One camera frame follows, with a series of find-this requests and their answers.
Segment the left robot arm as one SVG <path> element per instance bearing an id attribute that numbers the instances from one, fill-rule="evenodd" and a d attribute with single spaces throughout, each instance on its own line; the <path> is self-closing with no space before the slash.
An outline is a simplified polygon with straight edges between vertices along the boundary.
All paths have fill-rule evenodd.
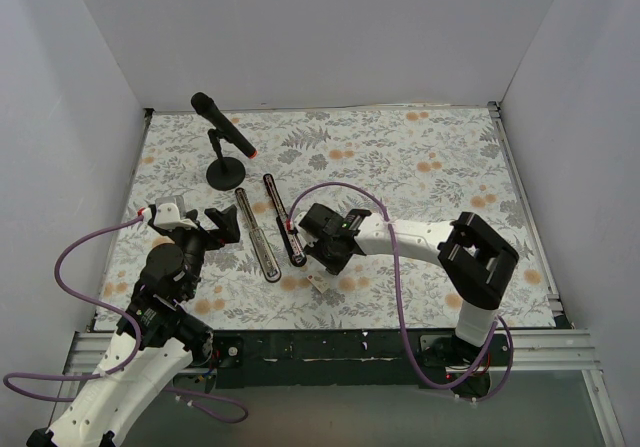
<path id="1" fill-rule="evenodd" d="M 213 360 L 214 331 L 181 305 L 195 296 L 206 253 L 237 243 L 240 228 L 235 206 L 204 214 L 213 228 L 204 228 L 197 211 L 173 196 L 127 221 L 129 227 L 145 223 L 169 241 L 149 251 L 94 372 L 78 377 L 83 386 L 64 413 L 33 431 L 27 445 L 119 446 L 181 370 Z"/>

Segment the staple box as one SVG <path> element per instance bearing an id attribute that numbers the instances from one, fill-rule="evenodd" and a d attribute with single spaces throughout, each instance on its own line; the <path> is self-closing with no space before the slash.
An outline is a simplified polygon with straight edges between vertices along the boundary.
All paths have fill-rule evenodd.
<path id="1" fill-rule="evenodd" d="M 321 294 L 331 287 L 330 283 L 318 273 L 309 274 L 307 280 Z"/>

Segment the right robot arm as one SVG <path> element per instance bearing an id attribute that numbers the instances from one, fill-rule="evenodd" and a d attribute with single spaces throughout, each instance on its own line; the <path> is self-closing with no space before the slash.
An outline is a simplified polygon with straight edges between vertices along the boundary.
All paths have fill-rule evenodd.
<path id="1" fill-rule="evenodd" d="M 489 335 L 519 254 L 484 219 L 463 212 L 450 222 L 387 221 L 353 209 L 346 216 L 315 203 L 294 221 L 305 253 L 338 275 L 354 255 L 393 255 L 444 269 L 462 298 L 454 356 L 475 364 L 489 351 Z"/>

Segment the grey black stapler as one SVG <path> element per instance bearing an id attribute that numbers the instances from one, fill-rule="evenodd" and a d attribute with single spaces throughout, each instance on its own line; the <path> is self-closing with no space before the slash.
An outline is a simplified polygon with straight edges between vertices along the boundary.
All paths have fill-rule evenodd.
<path id="1" fill-rule="evenodd" d="M 276 283 L 281 279 L 281 269 L 264 231 L 257 222 L 246 191 L 243 188 L 238 187 L 235 189 L 234 194 L 240 210 L 247 222 L 250 241 L 262 274 L 267 282 Z"/>

